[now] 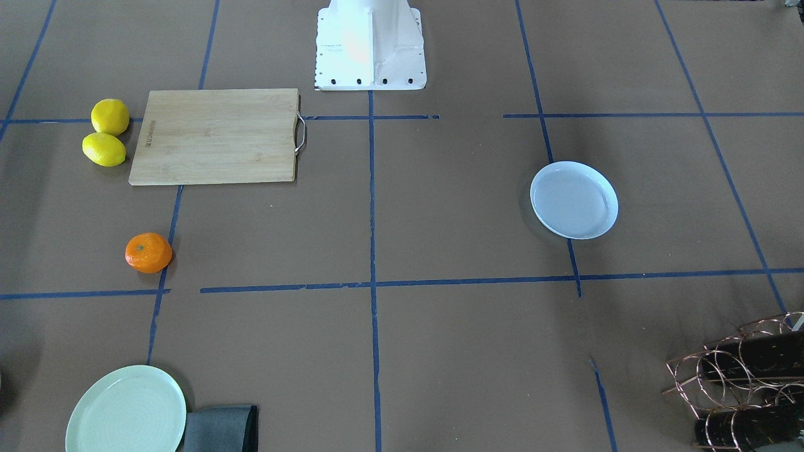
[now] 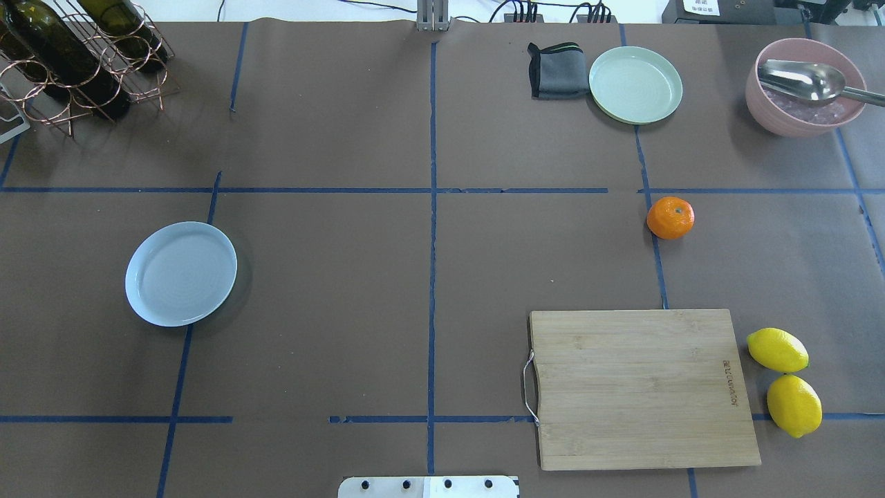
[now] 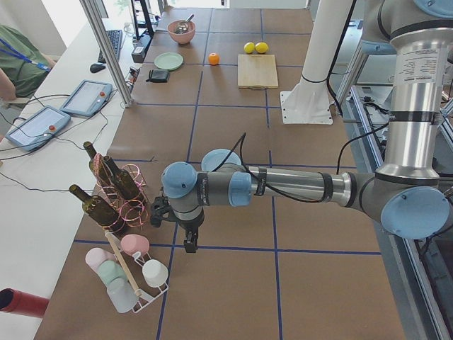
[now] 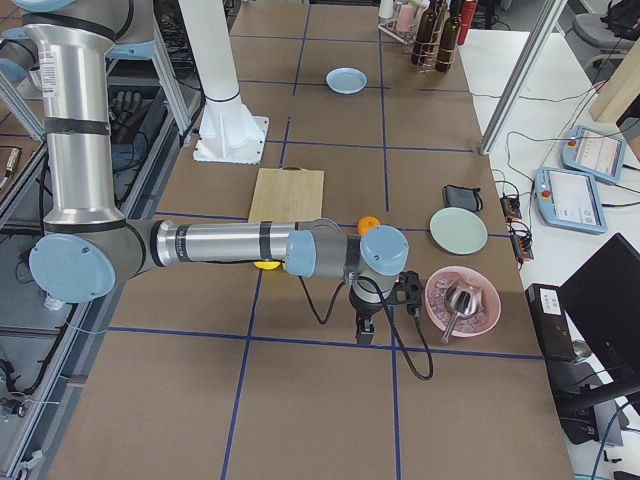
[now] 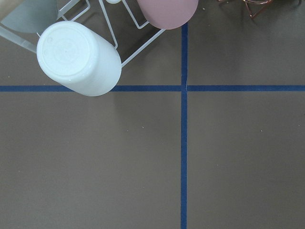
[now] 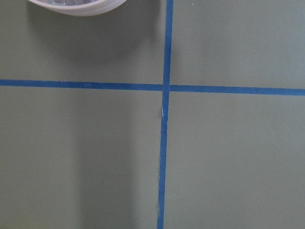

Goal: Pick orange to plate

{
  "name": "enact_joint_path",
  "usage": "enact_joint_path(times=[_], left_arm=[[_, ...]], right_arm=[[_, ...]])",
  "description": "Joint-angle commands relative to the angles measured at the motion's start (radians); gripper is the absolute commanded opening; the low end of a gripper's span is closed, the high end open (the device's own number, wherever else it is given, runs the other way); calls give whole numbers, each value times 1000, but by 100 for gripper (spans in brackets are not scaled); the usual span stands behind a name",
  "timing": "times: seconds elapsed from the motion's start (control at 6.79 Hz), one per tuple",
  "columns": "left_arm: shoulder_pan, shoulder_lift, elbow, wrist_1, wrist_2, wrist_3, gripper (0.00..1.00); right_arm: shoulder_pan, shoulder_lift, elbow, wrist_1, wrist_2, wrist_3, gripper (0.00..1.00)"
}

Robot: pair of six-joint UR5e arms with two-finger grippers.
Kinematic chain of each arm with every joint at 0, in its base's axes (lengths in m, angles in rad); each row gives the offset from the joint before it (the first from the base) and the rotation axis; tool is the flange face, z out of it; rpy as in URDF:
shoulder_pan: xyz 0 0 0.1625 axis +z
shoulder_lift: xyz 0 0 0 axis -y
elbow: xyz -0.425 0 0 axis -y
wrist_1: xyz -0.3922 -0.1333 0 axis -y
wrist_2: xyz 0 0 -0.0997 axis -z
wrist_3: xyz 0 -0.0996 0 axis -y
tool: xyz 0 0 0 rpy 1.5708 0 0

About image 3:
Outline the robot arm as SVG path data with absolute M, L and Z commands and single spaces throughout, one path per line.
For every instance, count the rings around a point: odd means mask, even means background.
M 151 216 L 165 214 L 177 222 L 185 230 L 188 253 L 197 251 L 205 207 L 245 206 L 264 195 L 335 202 L 363 212 L 399 237 L 433 236 L 446 225 L 451 210 L 432 167 L 451 44 L 451 1 L 368 1 L 362 49 L 396 55 L 384 163 L 373 174 L 246 166 L 237 142 L 232 150 L 206 154 L 200 170 L 185 162 L 167 166 Z

